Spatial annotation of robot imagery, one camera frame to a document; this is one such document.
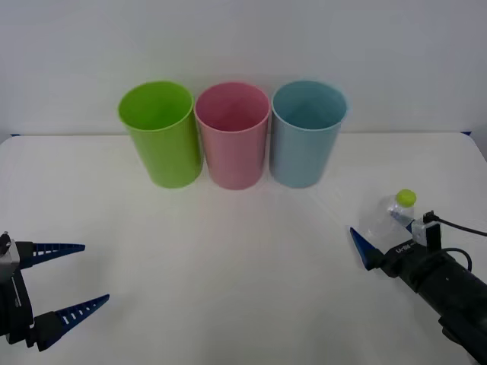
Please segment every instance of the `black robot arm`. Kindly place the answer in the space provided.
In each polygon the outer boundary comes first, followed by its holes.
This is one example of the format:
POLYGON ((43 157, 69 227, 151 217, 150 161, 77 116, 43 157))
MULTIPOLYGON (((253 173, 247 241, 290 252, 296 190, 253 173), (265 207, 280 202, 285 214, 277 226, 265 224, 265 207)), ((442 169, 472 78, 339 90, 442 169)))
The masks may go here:
POLYGON ((367 270, 380 268, 389 277, 403 280, 441 316, 444 335, 487 365, 487 285, 471 272, 472 262, 465 251, 441 248, 440 224, 429 219, 431 214, 424 216, 422 237, 385 254, 353 228, 350 233, 367 270), (448 254, 451 251, 467 257, 467 268, 448 254))

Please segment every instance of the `pink cup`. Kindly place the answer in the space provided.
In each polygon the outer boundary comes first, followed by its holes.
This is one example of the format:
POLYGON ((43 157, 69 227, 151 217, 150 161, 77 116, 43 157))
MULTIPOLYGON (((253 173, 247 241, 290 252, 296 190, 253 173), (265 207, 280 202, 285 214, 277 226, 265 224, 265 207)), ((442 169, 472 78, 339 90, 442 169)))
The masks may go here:
POLYGON ((259 181, 270 111, 267 95, 243 82, 212 86, 196 101, 206 163, 222 188, 245 189, 259 181))

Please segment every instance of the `plastic bottle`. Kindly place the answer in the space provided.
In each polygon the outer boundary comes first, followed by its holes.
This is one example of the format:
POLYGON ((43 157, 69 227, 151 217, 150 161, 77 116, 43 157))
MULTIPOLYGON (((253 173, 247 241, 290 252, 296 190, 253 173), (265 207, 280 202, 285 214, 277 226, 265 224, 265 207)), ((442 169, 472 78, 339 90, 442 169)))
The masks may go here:
POLYGON ((372 245, 386 252, 411 239, 406 227, 414 220, 416 194, 404 189, 382 198, 359 224, 359 232, 372 245))
POLYGON ((414 203, 416 194, 408 189, 403 189, 395 196, 389 197, 387 212, 403 227, 407 227, 414 220, 414 203))

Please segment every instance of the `yellow bottle cap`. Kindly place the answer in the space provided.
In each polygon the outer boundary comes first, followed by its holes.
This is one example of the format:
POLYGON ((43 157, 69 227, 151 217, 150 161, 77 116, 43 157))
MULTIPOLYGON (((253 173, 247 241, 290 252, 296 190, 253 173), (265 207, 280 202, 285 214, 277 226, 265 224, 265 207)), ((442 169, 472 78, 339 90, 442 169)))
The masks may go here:
POLYGON ((416 203, 416 194, 409 189, 403 189, 396 195, 396 201, 404 208, 409 208, 416 203))

